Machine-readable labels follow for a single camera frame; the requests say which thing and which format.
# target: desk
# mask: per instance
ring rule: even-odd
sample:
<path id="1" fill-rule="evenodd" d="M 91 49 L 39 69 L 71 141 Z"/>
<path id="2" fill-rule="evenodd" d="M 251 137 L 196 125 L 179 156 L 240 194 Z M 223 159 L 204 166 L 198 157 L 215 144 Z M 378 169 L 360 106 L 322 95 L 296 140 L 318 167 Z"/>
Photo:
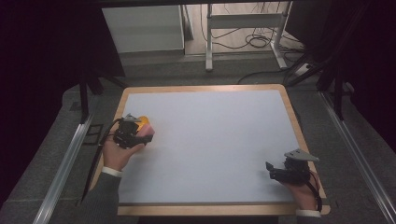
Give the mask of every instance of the desk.
<path id="1" fill-rule="evenodd" d="M 124 91 L 115 119 L 124 115 L 124 108 L 127 106 L 127 100 L 130 93 L 160 93 L 160 92 L 246 92 L 246 91 L 278 91 L 283 104 L 286 108 L 287 116 L 291 124 L 292 131 L 296 136 L 298 146 L 308 152 L 303 134 L 295 117 L 289 97 L 281 85 L 254 85 L 254 86 L 188 86 L 188 87 L 147 87 L 147 88 L 128 88 Z M 310 168 L 316 171 L 315 166 L 310 162 Z M 103 167 L 103 158 L 99 160 L 96 167 L 94 179 L 91 188 L 97 181 Z M 326 195 L 323 189 L 320 190 L 321 198 L 325 199 Z M 294 215 L 296 206 L 294 203 L 196 203 L 196 204 L 161 204 L 161 205 L 123 205 L 119 207 L 121 216 L 283 216 Z M 328 214 L 330 206 L 324 205 L 322 214 Z"/>

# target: hand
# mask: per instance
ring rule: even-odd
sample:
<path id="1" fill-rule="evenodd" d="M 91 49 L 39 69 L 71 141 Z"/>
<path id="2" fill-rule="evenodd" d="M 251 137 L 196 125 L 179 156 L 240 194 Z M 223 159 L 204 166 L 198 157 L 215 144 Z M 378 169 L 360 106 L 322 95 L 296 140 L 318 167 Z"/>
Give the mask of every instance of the hand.
<path id="1" fill-rule="evenodd" d="M 309 182 L 317 191 L 319 191 L 320 185 L 317 173 L 311 172 Z M 300 210 L 317 210 L 318 202 L 315 199 L 314 193 L 306 184 L 296 186 L 288 183 L 280 183 L 290 190 L 294 197 L 294 201 L 297 203 Z"/>
<path id="2" fill-rule="evenodd" d="M 145 124 L 136 136 L 153 135 L 155 132 L 149 124 Z M 144 144 L 136 145 L 129 149 L 117 146 L 113 140 L 114 132 L 110 132 L 103 146 L 104 166 L 113 170 L 121 171 L 128 163 L 129 158 L 138 150 L 145 147 Z"/>

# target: gray sleeve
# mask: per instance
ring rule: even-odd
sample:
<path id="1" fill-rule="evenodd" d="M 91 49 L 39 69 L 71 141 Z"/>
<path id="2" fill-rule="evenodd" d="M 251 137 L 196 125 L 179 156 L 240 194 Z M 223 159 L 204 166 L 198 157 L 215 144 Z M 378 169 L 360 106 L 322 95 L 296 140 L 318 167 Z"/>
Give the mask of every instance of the gray sleeve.
<path id="1" fill-rule="evenodd" d="M 78 208 L 74 223 L 117 223 L 120 177 L 101 173 Z"/>
<path id="2" fill-rule="evenodd" d="M 324 224 L 321 217 L 300 217 L 297 216 L 297 224 Z"/>

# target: shirt cuff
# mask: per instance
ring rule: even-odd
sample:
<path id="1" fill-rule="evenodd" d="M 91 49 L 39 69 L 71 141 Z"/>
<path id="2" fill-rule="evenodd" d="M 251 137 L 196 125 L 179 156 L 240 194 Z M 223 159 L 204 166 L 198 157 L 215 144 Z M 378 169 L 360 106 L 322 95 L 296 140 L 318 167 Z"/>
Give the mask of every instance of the shirt cuff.
<path id="1" fill-rule="evenodd" d="M 313 211 L 313 210 L 296 210 L 296 216 L 299 217 L 321 217 L 319 211 Z"/>
<path id="2" fill-rule="evenodd" d="M 114 175 L 116 177 L 122 177 L 122 172 L 116 171 L 114 169 L 108 168 L 108 167 L 103 167 L 102 168 L 102 173 L 106 173 L 108 175 Z"/>

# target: yellow object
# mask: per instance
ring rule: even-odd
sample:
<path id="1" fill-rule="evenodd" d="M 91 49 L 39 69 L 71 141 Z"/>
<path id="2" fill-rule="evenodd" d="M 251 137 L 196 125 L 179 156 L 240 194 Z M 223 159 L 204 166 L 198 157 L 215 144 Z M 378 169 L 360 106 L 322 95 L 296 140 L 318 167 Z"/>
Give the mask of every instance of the yellow object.
<path id="1" fill-rule="evenodd" d="M 137 128 L 137 131 L 139 132 L 140 129 L 142 129 L 143 125 L 149 124 L 149 118 L 146 116 L 141 116 L 138 119 L 140 119 L 141 122 L 136 122 L 135 124 L 139 125 L 139 127 Z"/>

